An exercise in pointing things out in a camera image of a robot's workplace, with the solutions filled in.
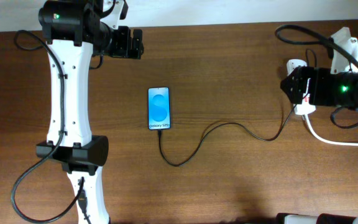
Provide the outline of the blue Galaxy smartphone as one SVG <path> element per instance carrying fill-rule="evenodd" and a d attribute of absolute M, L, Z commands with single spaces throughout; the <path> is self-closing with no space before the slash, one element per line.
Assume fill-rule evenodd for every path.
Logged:
<path fill-rule="evenodd" d="M 170 92 L 168 87 L 148 89 L 148 119 L 150 130 L 171 128 Z"/>

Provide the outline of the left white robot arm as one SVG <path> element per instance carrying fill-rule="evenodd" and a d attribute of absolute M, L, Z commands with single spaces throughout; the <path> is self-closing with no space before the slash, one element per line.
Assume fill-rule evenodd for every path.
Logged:
<path fill-rule="evenodd" d="M 125 1 L 47 1 L 39 11 L 51 70 L 51 119 L 38 157 L 62 165 L 77 199 L 79 223 L 110 223 L 102 171 L 109 141 L 94 135 L 88 116 L 91 58 L 140 59 L 142 31 L 117 23 L 126 18 Z"/>

